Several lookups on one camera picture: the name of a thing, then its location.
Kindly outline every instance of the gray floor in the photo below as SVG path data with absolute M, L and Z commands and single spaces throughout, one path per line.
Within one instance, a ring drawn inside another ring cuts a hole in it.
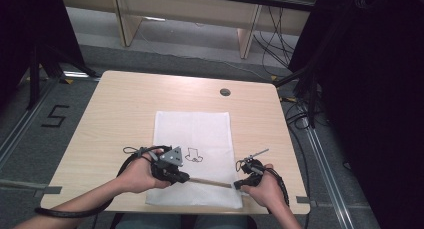
M 98 72 L 115 69 L 257 82 L 270 82 L 271 75 L 289 74 L 268 55 L 262 60 L 263 50 L 256 43 L 252 45 L 249 58 L 240 59 L 234 28 L 169 20 L 144 21 L 131 47 L 123 48 L 114 14 L 71 8 L 68 13 L 87 65 Z M 270 39 L 272 34 L 264 33 L 264 37 Z M 285 39 L 293 47 L 296 45 L 297 37 L 285 36 Z M 66 65 L 65 69 L 73 70 Z M 292 96 L 295 83 L 279 88 L 279 95 Z M 1 168 L 0 179 L 48 184 L 96 85 L 90 80 L 75 80 L 70 85 L 57 84 L 14 153 Z M 0 112 L 1 142 L 25 112 L 28 88 L 29 83 L 23 81 L 9 105 Z M 54 123 L 47 118 L 54 105 L 70 106 L 70 110 L 61 111 L 66 116 L 63 125 L 60 128 L 41 127 L 42 124 Z M 291 103 L 282 103 L 285 113 L 291 106 Z M 291 110 L 288 117 L 296 113 Z M 353 225 L 355 228 L 379 228 L 354 175 L 342 165 L 343 152 L 325 115 L 319 114 L 316 120 L 317 133 L 348 205 Z M 317 205 L 311 209 L 308 228 L 340 228 L 306 132 L 293 129 L 300 141 L 299 145 L 292 135 L 299 169 L 305 187 L 309 178 L 310 199 Z M 34 197 L 34 190 L 0 187 L 0 201 L 0 227 L 9 228 L 33 216 L 32 210 L 38 206 L 40 198 Z M 107 228 L 112 217 L 110 212 L 100 214 L 96 228 Z M 307 220 L 305 215 L 297 218 L 303 225 Z M 279 228 L 271 215 L 254 216 L 254 219 L 258 228 Z M 81 228 L 90 228 L 91 221 L 87 220 Z

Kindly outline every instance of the round hole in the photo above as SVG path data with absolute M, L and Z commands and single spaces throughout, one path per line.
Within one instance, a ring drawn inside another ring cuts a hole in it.
M 220 91 L 221 95 L 223 96 L 229 96 L 231 94 L 231 91 L 228 90 L 227 88 L 222 88 Z

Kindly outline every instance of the black curtain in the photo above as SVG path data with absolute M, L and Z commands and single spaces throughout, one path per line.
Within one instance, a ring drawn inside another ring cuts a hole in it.
M 36 44 L 56 48 L 84 65 L 63 0 L 0 0 L 0 107 L 29 67 Z M 40 48 L 39 62 L 60 61 Z
M 315 72 L 328 117 L 382 228 L 422 228 L 423 1 L 356 8 L 333 55 Z M 307 62 L 331 20 L 311 15 L 291 69 Z

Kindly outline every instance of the white paper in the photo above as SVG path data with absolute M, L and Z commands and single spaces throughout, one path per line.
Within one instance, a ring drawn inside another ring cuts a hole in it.
M 233 184 L 238 180 L 230 130 L 230 115 L 205 112 L 156 113 L 154 145 L 181 147 L 184 165 L 191 178 Z M 147 192 L 147 204 L 169 206 L 219 206 L 241 208 L 241 193 L 192 182 L 175 183 L 166 189 Z

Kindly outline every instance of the person's left hand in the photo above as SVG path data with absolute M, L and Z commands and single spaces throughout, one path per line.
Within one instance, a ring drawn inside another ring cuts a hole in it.
M 144 153 L 143 156 L 152 160 L 149 153 Z M 150 171 L 150 162 L 144 158 L 132 161 L 127 169 L 116 179 L 122 183 L 124 192 L 133 193 L 141 193 L 152 188 L 166 188 L 171 185 L 170 182 L 154 178 Z

